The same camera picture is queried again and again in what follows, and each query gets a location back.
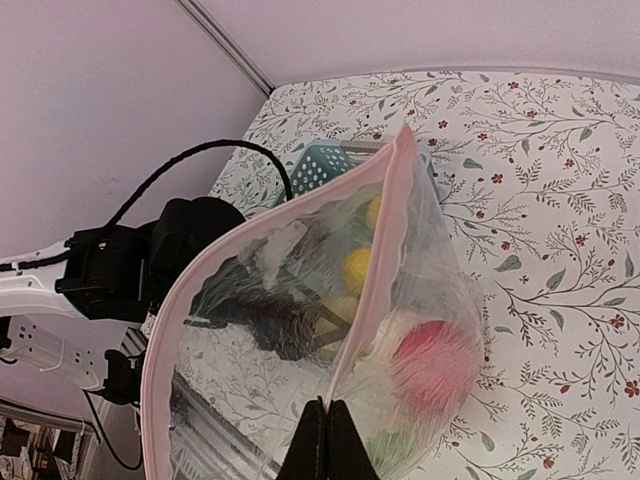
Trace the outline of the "clear zip top bag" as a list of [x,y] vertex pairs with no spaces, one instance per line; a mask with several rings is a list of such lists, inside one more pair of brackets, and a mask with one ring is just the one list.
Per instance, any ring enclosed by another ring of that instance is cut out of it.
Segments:
[[153,322],[142,379],[150,479],[405,479],[483,360],[462,272],[409,127],[214,241]]

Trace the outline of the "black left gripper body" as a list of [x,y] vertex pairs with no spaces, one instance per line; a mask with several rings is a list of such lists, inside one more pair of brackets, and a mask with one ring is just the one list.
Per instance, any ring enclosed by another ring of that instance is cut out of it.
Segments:
[[203,282],[199,317],[213,329],[245,327],[258,349],[282,360],[300,360],[340,340],[340,317],[288,273],[266,287],[262,275],[236,259]]

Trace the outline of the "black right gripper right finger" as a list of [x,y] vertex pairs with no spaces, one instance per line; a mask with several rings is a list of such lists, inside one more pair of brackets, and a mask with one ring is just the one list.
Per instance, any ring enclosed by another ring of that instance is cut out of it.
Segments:
[[329,406],[326,467],[330,480],[379,480],[343,400]]

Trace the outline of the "blue plastic basket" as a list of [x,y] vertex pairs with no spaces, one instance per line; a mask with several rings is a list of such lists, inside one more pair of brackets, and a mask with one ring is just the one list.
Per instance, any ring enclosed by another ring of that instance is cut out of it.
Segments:
[[303,195],[358,167],[385,145],[376,141],[311,141],[289,173],[293,195]]

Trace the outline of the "red apple toy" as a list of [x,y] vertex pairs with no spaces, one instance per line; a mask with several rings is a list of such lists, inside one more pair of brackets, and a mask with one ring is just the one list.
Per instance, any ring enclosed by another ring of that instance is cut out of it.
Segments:
[[480,345],[464,329],[432,320],[401,340],[391,357],[391,378],[409,411],[442,414],[464,402],[481,356]]

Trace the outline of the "yellow lemon toy top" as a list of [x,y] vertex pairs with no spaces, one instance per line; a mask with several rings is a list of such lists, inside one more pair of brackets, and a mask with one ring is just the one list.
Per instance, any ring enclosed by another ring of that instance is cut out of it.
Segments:
[[368,203],[365,219],[366,219],[367,225],[369,226],[369,228],[371,230],[373,230],[376,227],[376,223],[377,223],[377,220],[378,220],[380,207],[381,207],[381,197],[380,196],[374,197]]

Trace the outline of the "white radish toy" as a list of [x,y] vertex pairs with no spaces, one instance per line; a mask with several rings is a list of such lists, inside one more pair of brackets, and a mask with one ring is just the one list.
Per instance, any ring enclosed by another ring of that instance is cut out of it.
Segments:
[[365,450],[375,468],[394,468],[412,456],[414,446],[407,432],[380,430],[365,441]]

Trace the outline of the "floral pattern table mat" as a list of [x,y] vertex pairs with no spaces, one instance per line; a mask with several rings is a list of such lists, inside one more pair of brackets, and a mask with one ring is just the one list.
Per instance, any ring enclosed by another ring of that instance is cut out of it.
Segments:
[[639,475],[639,89],[564,74],[378,73],[278,88],[246,139],[293,170],[315,140],[431,155],[485,293],[485,357],[416,479]]

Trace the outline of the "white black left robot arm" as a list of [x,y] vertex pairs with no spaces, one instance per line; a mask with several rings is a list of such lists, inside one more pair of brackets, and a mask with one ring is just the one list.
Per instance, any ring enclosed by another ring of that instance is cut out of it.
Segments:
[[283,163],[267,148],[245,140],[208,141],[170,158],[102,226],[77,231],[64,241],[23,259],[1,263],[1,361],[59,371],[87,395],[115,405],[140,404],[143,354],[113,348],[75,347],[36,325],[36,315],[57,315],[90,323],[116,321],[136,326],[159,311],[169,290],[206,247],[246,218],[229,202],[204,196],[175,198],[158,219],[139,227],[121,224],[127,211],[163,174],[208,150],[235,147],[269,160],[294,197]]

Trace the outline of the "yellow lemon toy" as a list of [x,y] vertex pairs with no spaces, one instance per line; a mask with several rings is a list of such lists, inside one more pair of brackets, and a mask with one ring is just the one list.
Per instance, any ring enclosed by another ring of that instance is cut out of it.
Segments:
[[365,219],[366,219],[367,225],[369,226],[369,228],[371,230],[373,230],[376,227],[376,223],[377,223],[377,220],[378,220],[380,207],[381,207],[381,197],[380,196],[374,197],[368,203]]
[[360,296],[366,280],[371,257],[370,247],[360,247],[351,251],[343,262],[343,281],[346,290]]

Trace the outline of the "left aluminium frame post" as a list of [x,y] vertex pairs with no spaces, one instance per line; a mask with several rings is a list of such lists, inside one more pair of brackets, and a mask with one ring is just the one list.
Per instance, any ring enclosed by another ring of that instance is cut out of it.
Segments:
[[274,84],[201,1],[176,0],[175,3],[258,91],[266,98],[273,93]]

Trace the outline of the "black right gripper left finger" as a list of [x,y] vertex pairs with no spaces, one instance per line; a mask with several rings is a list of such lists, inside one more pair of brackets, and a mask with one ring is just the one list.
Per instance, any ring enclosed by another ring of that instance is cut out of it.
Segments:
[[321,397],[306,403],[282,463],[282,480],[327,478],[326,410]]

